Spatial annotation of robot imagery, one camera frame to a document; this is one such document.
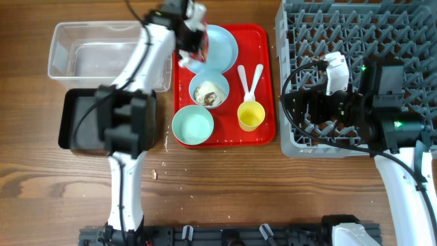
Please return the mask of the clear plastic bin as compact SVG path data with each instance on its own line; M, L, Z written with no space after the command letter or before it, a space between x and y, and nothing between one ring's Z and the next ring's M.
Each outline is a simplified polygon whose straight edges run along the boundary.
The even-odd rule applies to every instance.
M166 92L171 85L175 34L137 21L88 21L56 26L48 76L72 88L128 84L131 92Z

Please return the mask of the red snack wrapper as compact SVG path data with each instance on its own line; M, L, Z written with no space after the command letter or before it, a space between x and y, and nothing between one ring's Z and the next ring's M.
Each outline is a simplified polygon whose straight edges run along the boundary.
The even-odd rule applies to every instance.
M195 61L206 63L208 58L208 49L209 49L209 38L208 38L208 24L207 22L203 22L203 31L201 36L201 42L199 45L199 49L191 54L191 58Z

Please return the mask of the white plastic spoon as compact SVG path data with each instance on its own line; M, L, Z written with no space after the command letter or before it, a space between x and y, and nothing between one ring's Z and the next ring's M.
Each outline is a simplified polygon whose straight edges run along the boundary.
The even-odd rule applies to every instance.
M259 79L261 78L263 70L264 66L262 64L256 65L251 88L249 89L249 93L251 95L250 101L255 101L255 90L257 88L257 84L259 83Z

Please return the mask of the red serving tray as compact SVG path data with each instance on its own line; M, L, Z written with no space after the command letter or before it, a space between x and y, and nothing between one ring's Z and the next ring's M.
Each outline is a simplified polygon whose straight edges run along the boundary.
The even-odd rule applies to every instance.
M187 148L266 144L276 133L266 32L208 25L205 63L176 66L172 131Z

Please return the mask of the large light blue plate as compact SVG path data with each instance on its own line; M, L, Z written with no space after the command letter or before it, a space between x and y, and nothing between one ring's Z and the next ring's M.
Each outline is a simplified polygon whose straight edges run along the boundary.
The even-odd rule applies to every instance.
M223 74L227 72L238 58L238 44L234 36L218 25L208 25L208 57L206 62L193 61L186 68L198 74L213 71Z

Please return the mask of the black plastic tray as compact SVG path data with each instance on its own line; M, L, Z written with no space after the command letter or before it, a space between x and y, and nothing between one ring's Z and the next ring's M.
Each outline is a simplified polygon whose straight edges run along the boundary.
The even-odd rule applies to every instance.
M71 89L64 100L59 147L137 156L154 145L157 109L156 92Z

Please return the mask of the white plastic fork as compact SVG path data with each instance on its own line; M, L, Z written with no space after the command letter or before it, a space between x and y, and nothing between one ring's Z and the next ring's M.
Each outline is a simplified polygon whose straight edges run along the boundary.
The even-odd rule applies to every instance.
M238 75L240 77L240 81L244 90L244 102L251 100L251 95L249 93L248 83L246 79L246 72L243 65L239 65L237 67Z

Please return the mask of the grey dishwasher rack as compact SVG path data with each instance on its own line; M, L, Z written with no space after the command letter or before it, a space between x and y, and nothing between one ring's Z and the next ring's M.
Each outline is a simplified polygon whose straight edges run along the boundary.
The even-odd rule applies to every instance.
M326 72L298 67L339 51L346 57L349 84L358 93L364 59L399 59L404 63L402 111L423 116L436 152L436 2L435 1L283 1L275 18L281 90L308 90L327 84ZM342 158L368 155L328 146L298 132L284 115L279 101L281 149L296 158ZM335 119L312 124L306 113L300 127L324 140L366 147L358 128Z

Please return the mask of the food scraps and rice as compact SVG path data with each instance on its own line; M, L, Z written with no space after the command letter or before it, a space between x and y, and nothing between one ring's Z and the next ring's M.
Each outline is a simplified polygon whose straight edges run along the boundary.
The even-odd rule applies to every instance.
M225 91L211 81L204 81L194 91L194 99L198 105L203 107L219 106L226 97Z

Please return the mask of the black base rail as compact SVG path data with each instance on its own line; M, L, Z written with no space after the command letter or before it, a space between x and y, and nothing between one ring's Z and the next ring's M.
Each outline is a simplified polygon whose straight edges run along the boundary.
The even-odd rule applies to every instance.
M380 225L364 224L366 233L382 245ZM265 238L259 227L206 227L181 228L164 226L145 226L142 234L126 233L128 245L333 245L328 239L328 229L319 223L307 223L282 227L270 227L271 236ZM80 246L125 245L121 232L109 226L80 230Z

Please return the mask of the mint green bowl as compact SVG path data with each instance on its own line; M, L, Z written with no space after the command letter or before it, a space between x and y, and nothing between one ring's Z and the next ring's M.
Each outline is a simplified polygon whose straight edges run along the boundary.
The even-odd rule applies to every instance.
M207 109L198 105L189 105L177 111L171 126L178 141L189 146L196 146L208 140L212 135L214 120Z

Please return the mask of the white napkin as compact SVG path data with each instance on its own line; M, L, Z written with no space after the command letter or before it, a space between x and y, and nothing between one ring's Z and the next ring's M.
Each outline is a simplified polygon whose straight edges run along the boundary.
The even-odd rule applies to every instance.
M183 67L187 67L197 59L197 53L191 53L188 51L179 50L178 57L179 57L178 65L179 67L183 68Z

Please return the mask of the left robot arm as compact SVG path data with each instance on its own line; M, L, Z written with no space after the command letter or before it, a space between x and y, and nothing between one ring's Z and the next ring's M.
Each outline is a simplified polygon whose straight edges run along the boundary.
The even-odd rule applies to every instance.
M181 65L207 53L206 10L153 10L141 20L139 42L124 70L96 93L98 137L109 153L111 213L97 235L101 245L142 245L142 166L156 137L157 71L175 50Z

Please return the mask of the small light blue bowl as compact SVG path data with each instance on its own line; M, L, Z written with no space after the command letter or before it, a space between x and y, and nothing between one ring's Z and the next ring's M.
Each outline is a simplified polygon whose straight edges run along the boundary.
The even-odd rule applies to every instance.
M196 105L206 109L220 107L229 96L230 86L219 72L200 72L189 84L189 96Z

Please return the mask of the yellow plastic cup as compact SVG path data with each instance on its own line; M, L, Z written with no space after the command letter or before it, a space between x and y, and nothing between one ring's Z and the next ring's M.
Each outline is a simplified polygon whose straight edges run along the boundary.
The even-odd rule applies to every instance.
M243 102L237 110L240 128L246 132L254 131L265 119L264 107L257 101Z

